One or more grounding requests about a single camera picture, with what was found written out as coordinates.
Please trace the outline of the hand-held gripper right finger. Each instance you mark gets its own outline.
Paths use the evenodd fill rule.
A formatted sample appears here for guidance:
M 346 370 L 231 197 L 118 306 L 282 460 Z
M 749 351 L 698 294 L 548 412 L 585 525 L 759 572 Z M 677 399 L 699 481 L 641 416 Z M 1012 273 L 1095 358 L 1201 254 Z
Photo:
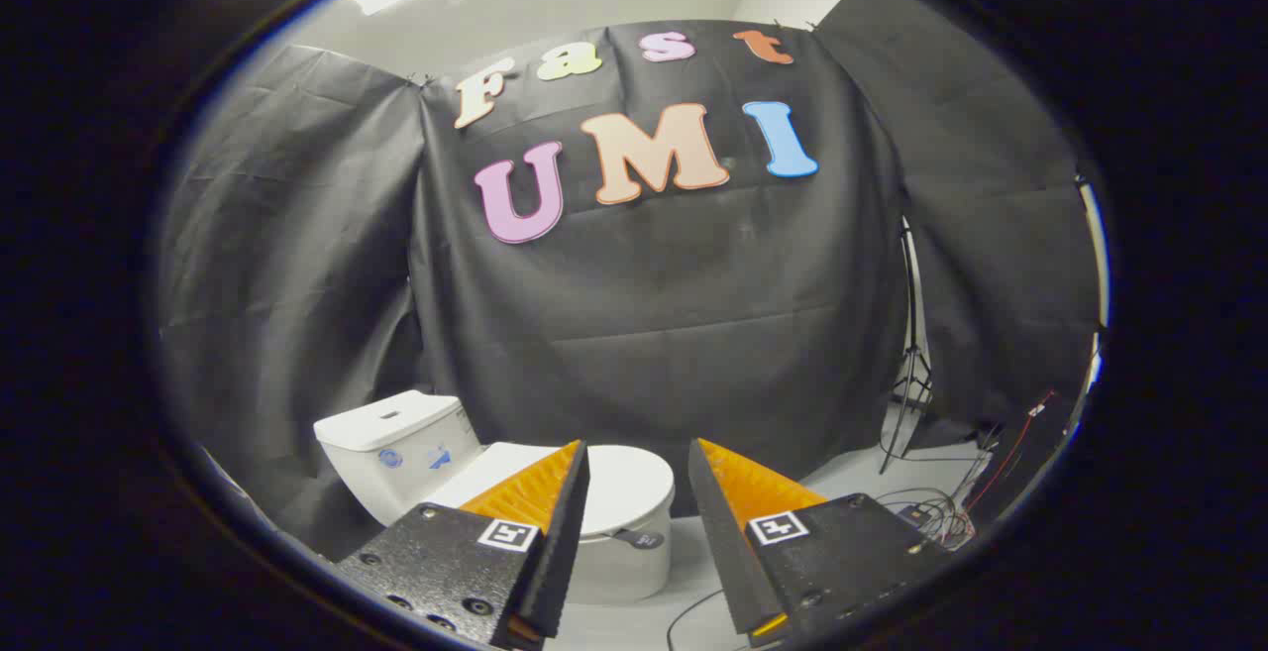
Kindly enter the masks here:
M 809 645 L 869 621 L 952 555 L 869 494 L 820 496 L 713 442 L 689 482 L 732 623 L 751 645 Z

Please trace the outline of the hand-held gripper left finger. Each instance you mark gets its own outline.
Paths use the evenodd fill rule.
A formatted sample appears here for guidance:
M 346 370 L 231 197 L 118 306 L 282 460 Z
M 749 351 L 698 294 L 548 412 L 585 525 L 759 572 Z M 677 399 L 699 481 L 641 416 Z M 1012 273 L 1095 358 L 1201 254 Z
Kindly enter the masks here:
M 336 566 L 431 632 L 543 648 L 559 632 L 590 485 L 574 440 L 458 506 L 418 503 Z

